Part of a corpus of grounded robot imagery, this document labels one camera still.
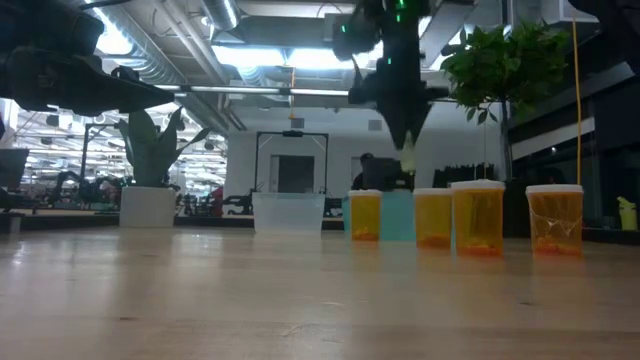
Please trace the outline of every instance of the green plant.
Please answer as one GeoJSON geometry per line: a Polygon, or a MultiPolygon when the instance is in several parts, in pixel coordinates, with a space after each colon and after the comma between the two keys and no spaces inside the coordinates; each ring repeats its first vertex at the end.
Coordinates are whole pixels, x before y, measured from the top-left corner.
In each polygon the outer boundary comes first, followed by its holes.
{"type": "Polygon", "coordinates": [[[182,108],[171,115],[169,125],[158,135],[153,120],[145,111],[129,115],[129,123],[120,120],[118,128],[124,139],[127,160],[133,166],[136,186],[164,187],[164,177],[184,149],[204,140],[211,129],[203,129],[187,145],[178,148],[177,128],[182,108]]]}
{"type": "Polygon", "coordinates": [[[467,120],[478,114],[479,124],[487,117],[498,121],[489,110],[495,102],[510,102],[522,116],[562,80],[567,39],[546,24],[522,24],[508,37],[503,26],[488,32],[476,27],[468,36],[463,28],[460,45],[443,50],[451,54],[441,66],[453,83],[451,97],[466,108],[467,120]]]}

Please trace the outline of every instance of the blue container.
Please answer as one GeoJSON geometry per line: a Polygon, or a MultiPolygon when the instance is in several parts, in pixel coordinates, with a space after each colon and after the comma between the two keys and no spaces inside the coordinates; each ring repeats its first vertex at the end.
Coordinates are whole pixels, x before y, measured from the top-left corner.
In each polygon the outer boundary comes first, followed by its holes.
{"type": "MultiPolygon", "coordinates": [[[[408,191],[382,195],[380,214],[381,241],[416,241],[413,194],[408,191]]],[[[349,198],[342,200],[344,231],[349,238],[351,231],[351,206],[349,198]]]]}

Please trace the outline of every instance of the door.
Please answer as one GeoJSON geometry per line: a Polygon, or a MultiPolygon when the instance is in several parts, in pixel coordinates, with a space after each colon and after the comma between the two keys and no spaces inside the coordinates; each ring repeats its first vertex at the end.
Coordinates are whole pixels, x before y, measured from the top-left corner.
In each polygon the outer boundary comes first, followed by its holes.
{"type": "Polygon", "coordinates": [[[273,166],[272,174],[277,173],[278,192],[312,193],[314,186],[315,161],[313,156],[279,155],[278,165],[273,166]]]}

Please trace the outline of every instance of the metal frame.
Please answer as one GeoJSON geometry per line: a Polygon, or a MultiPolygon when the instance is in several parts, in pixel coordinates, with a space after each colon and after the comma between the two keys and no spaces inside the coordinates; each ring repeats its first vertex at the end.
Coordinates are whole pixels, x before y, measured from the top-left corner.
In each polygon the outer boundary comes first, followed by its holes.
{"type": "MultiPolygon", "coordinates": [[[[257,190],[258,188],[258,156],[260,155],[260,137],[262,135],[282,135],[283,137],[286,137],[285,134],[287,133],[287,131],[258,131],[256,133],[256,158],[255,158],[255,167],[254,167],[254,173],[253,173],[253,188],[255,190],[257,190]]],[[[323,133],[302,133],[301,137],[305,137],[305,136],[322,136],[325,139],[326,142],[326,148],[324,151],[324,191],[327,192],[327,175],[328,175],[328,171],[329,171],[329,134],[323,134],[323,133]]]]}

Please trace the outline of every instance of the wooden table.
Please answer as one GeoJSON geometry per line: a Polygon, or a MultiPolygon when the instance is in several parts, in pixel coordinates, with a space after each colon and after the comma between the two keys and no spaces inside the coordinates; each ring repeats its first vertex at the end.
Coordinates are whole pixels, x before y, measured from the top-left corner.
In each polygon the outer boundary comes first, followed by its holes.
{"type": "Polygon", "coordinates": [[[0,242],[0,359],[638,359],[640,248],[451,258],[248,230],[0,242]]]}

